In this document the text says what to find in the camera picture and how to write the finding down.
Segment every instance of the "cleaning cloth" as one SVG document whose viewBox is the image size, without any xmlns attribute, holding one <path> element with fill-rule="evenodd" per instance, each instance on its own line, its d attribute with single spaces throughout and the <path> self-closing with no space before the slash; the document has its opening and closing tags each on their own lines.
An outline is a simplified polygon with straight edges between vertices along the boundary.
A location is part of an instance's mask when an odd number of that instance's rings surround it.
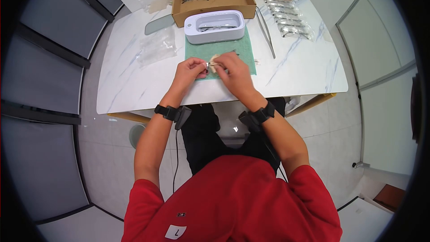
<svg viewBox="0 0 430 242">
<path fill-rule="evenodd" d="M 249 66 L 249 72 L 251 75 L 256 75 L 257 71 L 255 70 L 251 41 L 249 39 L 248 29 L 246 26 L 243 38 L 238 40 L 194 45 L 188 42 L 187 37 L 185 37 L 185 59 L 197 57 L 209 62 L 214 54 L 223 54 L 233 50 L 236 50 L 236 54 L 239 54 L 239 58 Z M 199 80 L 214 78 L 219 78 L 218 74 L 209 71 L 209 73 L 206 75 L 206 78 L 201 78 Z"/>
</svg>

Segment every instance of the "white label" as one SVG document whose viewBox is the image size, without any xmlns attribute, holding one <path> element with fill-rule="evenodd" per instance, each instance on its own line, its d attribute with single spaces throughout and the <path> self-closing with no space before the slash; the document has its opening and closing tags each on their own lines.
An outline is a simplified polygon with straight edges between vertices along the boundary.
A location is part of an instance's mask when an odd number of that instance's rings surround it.
<svg viewBox="0 0 430 242">
<path fill-rule="evenodd" d="M 164 237 L 168 239 L 176 240 L 180 238 L 181 235 L 184 234 L 186 228 L 187 228 L 186 226 L 170 225 Z"/>
</svg>

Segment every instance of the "white tile floor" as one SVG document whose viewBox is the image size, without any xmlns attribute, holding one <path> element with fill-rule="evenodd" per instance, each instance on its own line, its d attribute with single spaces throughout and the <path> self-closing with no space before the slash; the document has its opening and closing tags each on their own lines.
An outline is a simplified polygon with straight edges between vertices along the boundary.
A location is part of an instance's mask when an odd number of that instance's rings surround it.
<svg viewBox="0 0 430 242">
<path fill-rule="evenodd" d="M 123 8 L 116 15 L 116 20 L 127 14 L 128 9 Z M 83 175 L 91 200 L 123 218 L 134 183 L 135 150 L 129 142 L 129 131 L 136 123 L 98 115 L 95 111 L 101 63 L 112 27 L 113 24 L 107 25 L 91 57 L 91 67 L 85 73 L 79 142 Z M 363 176 L 362 169 L 351 167 L 353 162 L 360 159 L 361 115 L 355 78 L 346 49 L 337 29 L 330 33 L 339 50 L 349 90 L 287 121 L 304 138 L 310 164 L 327 186 L 336 207 L 340 207 L 349 201 L 348 198 Z M 311 97 L 302 96 L 301 103 Z M 246 132 L 246 128 L 237 120 L 244 110 L 241 103 L 216 103 L 214 110 L 220 118 L 220 136 L 243 135 Z M 153 115 L 152 110 L 137 113 L 148 117 Z M 178 132 L 178 156 L 175 189 L 191 177 L 181 132 Z M 164 199 L 172 194 L 176 162 L 175 131 L 172 129 L 160 167 L 160 187 Z"/>
</svg>

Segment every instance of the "tweezers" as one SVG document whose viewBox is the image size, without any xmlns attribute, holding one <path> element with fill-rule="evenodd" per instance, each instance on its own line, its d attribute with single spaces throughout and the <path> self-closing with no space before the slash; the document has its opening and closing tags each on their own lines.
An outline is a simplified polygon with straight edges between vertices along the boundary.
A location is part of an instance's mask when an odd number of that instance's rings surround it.
<svg viewBox="0 0 430 242">
<path fill-rule="evenodd" d="M 266 20 L 264 19 L 263 14 L 261 13 L 260 8 L 257 7 L 257 6 L 255 6 L 255 9 L 256 9 L 255 14 L 257 14 L 256 16 L 257 16 L 258 24 L 260 25 L 260 29 L 261 29 L 261 31 L 262 31 L 262 33 L 264 35 L 264 38 L 266 39 L 267 44 L 269 45 L 270 51 L 272 52 L 273 59 L 275 59 L 276 55 L 275 55 L 275 51 L 273 50 L 272 39 L 270 38 L 270 33 L 269 33 L 269 29 L 267 28 Z M 263 29 L 263 25 L 261 24 L 261 20 L 260 20 L 259 15 L 261 16 L 261 19 L 264 22 L 264 27 L 266 28 L 267 34 L 264 31 L 264 29 Z"/>
</svg>

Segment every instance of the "marble table top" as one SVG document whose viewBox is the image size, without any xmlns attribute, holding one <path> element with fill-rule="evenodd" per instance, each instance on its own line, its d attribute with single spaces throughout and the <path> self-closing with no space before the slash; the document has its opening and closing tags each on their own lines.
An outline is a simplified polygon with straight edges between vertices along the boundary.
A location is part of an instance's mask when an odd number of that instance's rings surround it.
<svg viewBox="0 0 430 242">
<path fill-rule="evenodd" d="M 348 83 L 336 46 L 310 0 L 298 0 L 298 8 L 315 32 L 314 42 L 282 38 L 263 0 L 255 0 L 272 38 L 276 59 L 258 25 L 257 18 L 245 20 L 251 40 L 257 75 L 255 88 L 265 97 L 345 92 Z M 176 56 L 141 67 L 140 40 L 147 38 L 145 25 L 171 13 L 171 7 L 157 13 L 142 9 L 115 22 L 100 72 L 97 113 L 153 109 L 167 92 L 176 65 L 185 57 L 184 28 L 173 26 Z M 220 79 L 195 81 L 182 105 L 237 100 Z"/>
</svg>

